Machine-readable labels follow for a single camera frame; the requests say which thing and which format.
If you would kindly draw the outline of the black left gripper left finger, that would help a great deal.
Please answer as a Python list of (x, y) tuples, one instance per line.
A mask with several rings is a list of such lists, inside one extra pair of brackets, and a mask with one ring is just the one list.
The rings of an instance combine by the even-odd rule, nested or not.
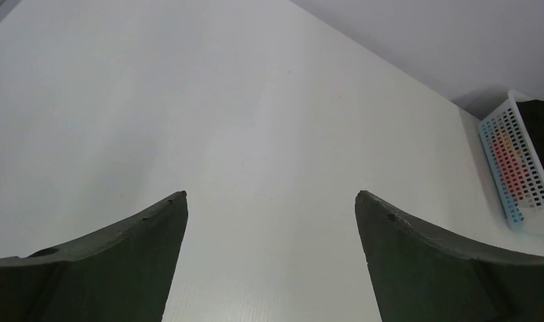
[(179, 191), (82, 237), (0, 258), (0, 321), (161, 321), (187, 221)]

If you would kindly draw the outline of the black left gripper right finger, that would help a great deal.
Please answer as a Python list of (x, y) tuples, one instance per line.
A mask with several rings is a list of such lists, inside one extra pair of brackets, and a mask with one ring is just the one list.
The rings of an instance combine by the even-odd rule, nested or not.
[(383, 321), (544, 321), (544, 257), (498, 248), (361, 191), (355, 214)]

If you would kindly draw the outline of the black t shirt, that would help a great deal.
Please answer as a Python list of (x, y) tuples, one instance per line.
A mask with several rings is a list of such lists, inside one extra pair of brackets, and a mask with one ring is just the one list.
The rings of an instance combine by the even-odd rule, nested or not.
[(516, 105), (544, 170), (544, 101), (524, 101)]

